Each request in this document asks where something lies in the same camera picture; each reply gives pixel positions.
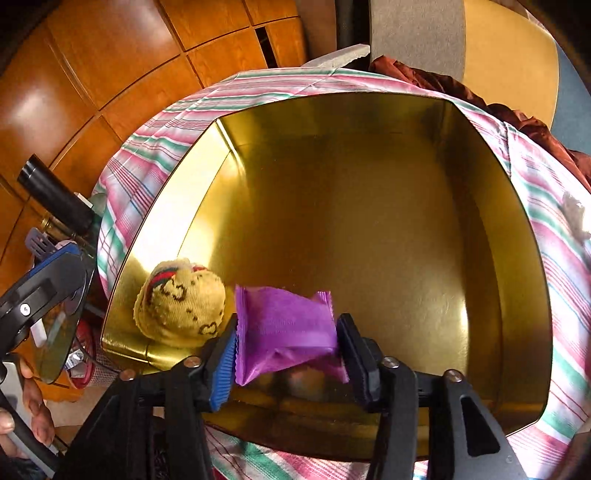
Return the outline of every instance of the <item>finger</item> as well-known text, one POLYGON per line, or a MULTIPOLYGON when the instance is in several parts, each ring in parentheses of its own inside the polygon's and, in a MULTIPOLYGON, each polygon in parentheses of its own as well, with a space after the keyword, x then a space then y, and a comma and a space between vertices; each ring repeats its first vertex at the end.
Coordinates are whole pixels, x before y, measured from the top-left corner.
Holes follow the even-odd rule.
POLYGON ((6 435, 14 430, 14 419, 6 410, 0 408, 0 435, 6 435))
POLYGON ((23 357, 21 357, 20 367, 21 367, 21 375, 23 377, 33 378, 33 369, 31 368, 31 366, 27 363, 27 361, 23 357))
POLYGON ((37 440, 45 445, 51 444, 56 436, 51 412, 45 404, 41 404, 39 414, 31 420, 31 430, 37 440))
POLYGON ((43 394, 39 385, 32 378, 26 378, 24 381, 22 402, 33 416, 39 415, 41 405, 43 405, 43 394))
POLYGON ((12 440, 8 438, 6 435, 0 435, 0 447, 2 447, 4 453, 6 453, 6 455, 9 457, 19 456, 20 451, 14 445, 12 440))

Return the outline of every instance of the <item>red cloth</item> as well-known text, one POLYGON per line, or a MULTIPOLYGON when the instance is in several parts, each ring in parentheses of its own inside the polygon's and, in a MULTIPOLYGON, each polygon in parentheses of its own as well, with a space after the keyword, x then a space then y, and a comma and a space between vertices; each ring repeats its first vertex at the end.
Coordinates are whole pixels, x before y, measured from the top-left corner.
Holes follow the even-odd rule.
POLYGON ((583 184, 587 191, 591 193, 591 157, 585 153, 566 148, 550 133, 548 126, 541 120, 533 116, 528 118, 523 112, 511 110, 506 105, 501 105, 500 103, 487 105, 481 97, 474 94, 463 83, 458 82, 448 75, 439 75, 438 73, 413 69, 404 63, 383 55, 371 63, 369 71, 381 73, 427 90, 445 93, 460 100, 465 100, 499 120, 513 125, 513 127, 527 135, 562 163, 583 184))

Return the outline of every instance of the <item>purple wrapper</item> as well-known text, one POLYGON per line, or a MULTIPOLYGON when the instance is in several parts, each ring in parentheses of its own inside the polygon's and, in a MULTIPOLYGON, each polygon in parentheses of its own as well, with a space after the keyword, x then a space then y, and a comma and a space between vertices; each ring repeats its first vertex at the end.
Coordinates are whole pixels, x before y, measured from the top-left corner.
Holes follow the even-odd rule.
POLYGON ((338 356, 330 292, 307 299, 279 288, 236 286, 235 298, 238 385, 305 363, 349 380, 338 356))

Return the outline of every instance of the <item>striped tablecloth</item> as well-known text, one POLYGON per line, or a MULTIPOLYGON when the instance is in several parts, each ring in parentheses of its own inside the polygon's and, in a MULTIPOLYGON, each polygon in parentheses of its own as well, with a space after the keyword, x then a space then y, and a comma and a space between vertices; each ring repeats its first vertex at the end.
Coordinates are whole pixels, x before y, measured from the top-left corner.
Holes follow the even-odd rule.
MULTIPOLYGON (((96 185, 108 195, 98 267, 110 295, 119 267, 158 191, 184 153, 218 117, 243 108, 335 92, 401 92, 447 98, 478 130, 510 176, 540 246, 550 291, 553 367, 546 410, 535 425, 510 437, 530 478, 547 478, 591 412, 587 355, 591 323, 591 244, 573 238, 562 211, 566 191, 591 209, 591 195, 551 155, 512 126, 437 92, 379 74, 337 69, 245 72, 176 102, 140 127, 111 158, 96 185)), ((294 456, 243 442, 213 429, 214 464, 230 479, 364 478, 366 466, 294 456)), ((416 478, 426 465, 418 463, 416 478)))

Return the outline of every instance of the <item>black metal frame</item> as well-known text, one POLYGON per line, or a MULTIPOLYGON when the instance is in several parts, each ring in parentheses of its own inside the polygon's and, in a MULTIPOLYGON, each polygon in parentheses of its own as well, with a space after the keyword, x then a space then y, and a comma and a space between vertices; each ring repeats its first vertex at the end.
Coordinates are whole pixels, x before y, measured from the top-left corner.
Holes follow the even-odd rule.
MULTIPOLYGON (((234 316, 222 337, 208 342, 201 359, 188 357, 150 375, 123 371, 59 461, 54 479, 147 480, 165 471, 172 480, 213 480, 201 413, 213 410, 212 375, 236 322, 234 316), (165 407, 165 420, 153 416, 155 406, 165 407)), ((430 410, 428 479, 527 478, 460 372, 423 374, 384 357, 348 314, 337 321, 337 335, 356 401, 381 413, 368 480, 413 478, 419 406, 430 410)))
MULTIPOLYGON (((94 261, 76 244, 69 244, 34 267, 0 297, 0 358, 26 339, 30 327, 60 302, 68 303, 68 299, 74 297, 76 302, 69 303, 72 310, 67 313, 79 318, 93 270, 94 261)), ((0 364, 0 384, 6 374, 6 368, 0 364)), ((14 434, 24 446, 55 471, 59 458, 34 437, 2 391, 0 407, 11 413, 14 434)))

